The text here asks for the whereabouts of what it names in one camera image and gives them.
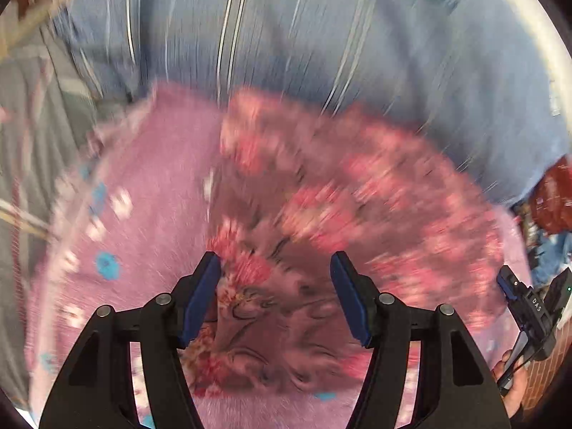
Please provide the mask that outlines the person's right hand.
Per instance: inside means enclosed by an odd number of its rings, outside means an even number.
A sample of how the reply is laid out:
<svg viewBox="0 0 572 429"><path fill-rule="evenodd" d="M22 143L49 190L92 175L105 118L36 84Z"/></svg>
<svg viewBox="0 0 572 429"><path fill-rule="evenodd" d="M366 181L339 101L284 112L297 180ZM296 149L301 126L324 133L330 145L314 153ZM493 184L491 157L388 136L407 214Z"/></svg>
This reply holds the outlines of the person's right hand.
<svg viewBox="0 0 572 429"><path fill-rule="evenodd" d="M511 352L511 350L504 351L500 361L493 366L492 373L496 380L502 376ZM523 366L523 358L518 359L516 366L518 369L513 374L512 386L503 397L504 407L509 417L514 417L520 410L524 394L526 394L527 391L527 369Z"/></svg>

